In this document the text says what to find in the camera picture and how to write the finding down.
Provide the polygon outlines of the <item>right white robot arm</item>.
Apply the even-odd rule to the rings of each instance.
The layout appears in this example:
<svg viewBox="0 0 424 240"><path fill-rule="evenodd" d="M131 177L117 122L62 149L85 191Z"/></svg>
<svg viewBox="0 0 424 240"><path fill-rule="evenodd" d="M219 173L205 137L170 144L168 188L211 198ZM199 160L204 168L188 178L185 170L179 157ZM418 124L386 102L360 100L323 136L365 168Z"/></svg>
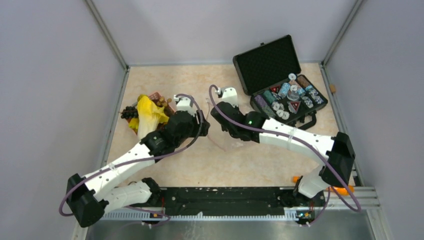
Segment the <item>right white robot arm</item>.
<svg viewBox="0 0 424 240"><path fill-rule="evenodd" d="M349 179L355 153L349 136L338 132L336 136L319 135L263 117L253 112L253 117L242 114L238 106L221 101L211 102L210 115L221 125L224 132L235 139L255 142L303 154L319 166L301 176L293 191L293 200L299 206L307 206L313 198L327 189L344 189L352 200L357 201L349 188Z"/></svg>

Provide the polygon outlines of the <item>clear zip top bag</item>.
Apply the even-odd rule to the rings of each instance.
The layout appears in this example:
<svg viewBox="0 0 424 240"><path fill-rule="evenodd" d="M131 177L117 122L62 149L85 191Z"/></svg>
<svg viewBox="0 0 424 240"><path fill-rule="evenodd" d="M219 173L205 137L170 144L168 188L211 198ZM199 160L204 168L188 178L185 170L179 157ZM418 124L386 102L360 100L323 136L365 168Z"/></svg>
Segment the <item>clear zip top bag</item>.
<svg viewBox="0 0 424 240"><path fill-rule="evenodd" d="M206 112L205 119L210 124L207 138L220 150L226 152L229 149L228 133L225 131L222 131L222 126L211 115L211 110L213 109L213 105L209 98L206 98L206 103L207 103L207 112Z"/></svg>

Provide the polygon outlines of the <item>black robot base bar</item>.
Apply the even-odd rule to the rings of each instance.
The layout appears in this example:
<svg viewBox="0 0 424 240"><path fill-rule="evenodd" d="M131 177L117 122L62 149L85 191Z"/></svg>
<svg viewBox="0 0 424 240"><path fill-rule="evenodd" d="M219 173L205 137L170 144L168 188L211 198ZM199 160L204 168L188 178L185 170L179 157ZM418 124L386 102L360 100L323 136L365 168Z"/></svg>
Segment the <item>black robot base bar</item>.
<svg viewBox="0 0 424 240"><path fill-rule="evenodd" d="M168 187L161 189L153 207L170 216L249 217L284 215L298 207L293 189L280 187Z"/></svg>

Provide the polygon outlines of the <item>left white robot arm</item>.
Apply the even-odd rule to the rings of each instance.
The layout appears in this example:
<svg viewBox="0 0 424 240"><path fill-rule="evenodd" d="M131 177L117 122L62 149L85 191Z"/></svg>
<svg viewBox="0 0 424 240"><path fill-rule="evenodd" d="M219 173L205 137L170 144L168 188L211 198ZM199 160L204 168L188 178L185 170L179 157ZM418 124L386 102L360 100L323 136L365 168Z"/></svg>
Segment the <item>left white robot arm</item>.
<svg viewBox="0 0 424 240"><path fill-rule="evenodd" d="M62 203L68 205L69 215L75 217L82 228L92 226L104 214L127 205L156 206L161 194L155 181L147 179L135 186L119 185L139 170L182 152L180 145L186 139L196 141L198 137L207 136L210 126L201 110L195 114L177 111L164 127L148 133L108 166L84 176L76 173L69 177Z"/></svg>

